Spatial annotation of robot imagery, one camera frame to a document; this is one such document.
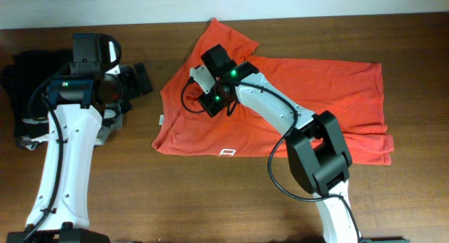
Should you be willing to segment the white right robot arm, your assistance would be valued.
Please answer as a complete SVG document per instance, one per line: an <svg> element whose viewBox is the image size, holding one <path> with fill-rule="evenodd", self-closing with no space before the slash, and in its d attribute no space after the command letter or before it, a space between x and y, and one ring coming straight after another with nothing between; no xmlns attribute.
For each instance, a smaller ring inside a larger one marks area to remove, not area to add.
<svg viewBox="0 0 449 243"><path fill-rule="evenodd" d="M231 115L240 104L260 115L280 134L275 145L286 145L290 172L316 203L326 242L361 242L348 198L352 158L335 115L317 114L298 105L269 83L252 63L237 64L217 45L202 56L202 65L189 71L203 93L199 102L214 117Z"/></svg>

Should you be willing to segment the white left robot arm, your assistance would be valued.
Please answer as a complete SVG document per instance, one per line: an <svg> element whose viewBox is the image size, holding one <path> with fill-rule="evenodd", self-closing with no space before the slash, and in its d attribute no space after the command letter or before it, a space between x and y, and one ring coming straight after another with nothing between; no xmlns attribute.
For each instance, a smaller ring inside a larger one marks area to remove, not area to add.
<svg viewBox="0 0 449 243"><path fill-rule="evenodd" d="M26 51L1 73L18 145L47 145L39 191L23 231L8 242L108 242L89 230L88 182L95 147L123 126L130 101L152 91L145 66L121 63L106 34L75 34L72 48Z"/></svg>

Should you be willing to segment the red orange t-shirt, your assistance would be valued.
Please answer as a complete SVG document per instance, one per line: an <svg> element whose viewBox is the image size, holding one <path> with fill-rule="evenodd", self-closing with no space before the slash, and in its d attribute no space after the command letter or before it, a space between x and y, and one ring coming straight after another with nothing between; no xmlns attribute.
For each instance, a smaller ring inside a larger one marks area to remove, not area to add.
<svg viewBox="0 0 449 243"><path fill-rule="evenodd" d="M201 109L201 87L189 83L189 71L201 56L221 45L237 63L249 62L290 99L289 110L304 107L331 112L338 120L355 164L391 164L394 139L384 117L384 84L379 63L268 58L255 55L257 42L213 20L186 63L161 89L163 121L152 147L167 155L277 157L287 155L280 133L257 112L237 105L210 117Z"/></svg>

